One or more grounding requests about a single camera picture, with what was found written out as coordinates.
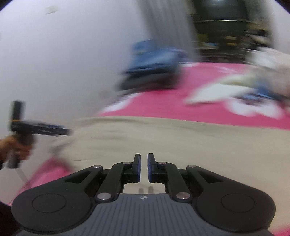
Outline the person's left hand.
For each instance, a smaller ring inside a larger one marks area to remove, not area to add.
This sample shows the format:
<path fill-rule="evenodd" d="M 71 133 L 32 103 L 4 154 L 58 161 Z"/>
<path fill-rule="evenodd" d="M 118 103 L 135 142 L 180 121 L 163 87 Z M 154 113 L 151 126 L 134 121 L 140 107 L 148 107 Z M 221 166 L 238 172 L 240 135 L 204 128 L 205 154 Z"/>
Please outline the person's left hand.
<path fill-rule="evenodd" d="M 15 151 L 20 160 L 26 160 L 33 150 L 33 143 L 24 146 L 20 144 L 14 136 L 6 136 L 0 141 L 1 161 L 5 162 L 8 159 L 8 154 Z"/>

